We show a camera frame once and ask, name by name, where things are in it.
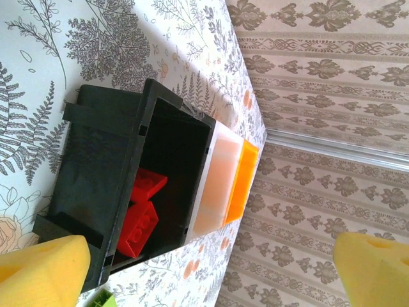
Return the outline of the left gripper yellow-padded left finger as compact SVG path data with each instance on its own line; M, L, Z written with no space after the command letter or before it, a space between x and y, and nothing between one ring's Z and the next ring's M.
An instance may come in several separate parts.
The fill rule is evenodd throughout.
M81 235L1 255L1 306L75 306L90 261Z

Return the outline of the left gripper yellow-padded right finger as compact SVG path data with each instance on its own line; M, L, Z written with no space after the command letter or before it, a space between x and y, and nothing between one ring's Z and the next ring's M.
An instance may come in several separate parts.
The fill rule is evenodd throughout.
M351 306L408 306L408 244L344 232L333 258Z

